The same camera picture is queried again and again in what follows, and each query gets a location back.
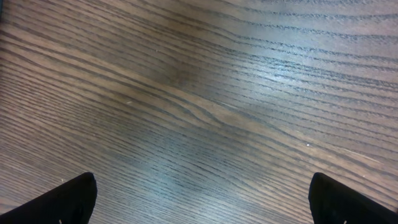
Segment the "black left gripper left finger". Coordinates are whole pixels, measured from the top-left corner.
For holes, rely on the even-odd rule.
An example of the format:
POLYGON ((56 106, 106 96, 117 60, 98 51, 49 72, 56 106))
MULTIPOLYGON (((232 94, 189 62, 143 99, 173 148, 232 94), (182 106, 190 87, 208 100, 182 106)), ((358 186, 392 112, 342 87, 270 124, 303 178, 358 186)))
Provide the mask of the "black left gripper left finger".
POLYGON ((97 198, 96 180, 85 172, 1 215, 1 224, 88 224, 97 198))

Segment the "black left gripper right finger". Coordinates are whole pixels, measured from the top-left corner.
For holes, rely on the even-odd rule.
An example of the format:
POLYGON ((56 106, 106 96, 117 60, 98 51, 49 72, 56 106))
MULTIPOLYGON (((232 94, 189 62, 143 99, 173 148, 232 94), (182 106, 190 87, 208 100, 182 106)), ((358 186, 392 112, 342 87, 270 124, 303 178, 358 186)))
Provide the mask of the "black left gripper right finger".
POLYGON ((316 172, 308 200, 314 224, 397 224, 397 213, 316 172))

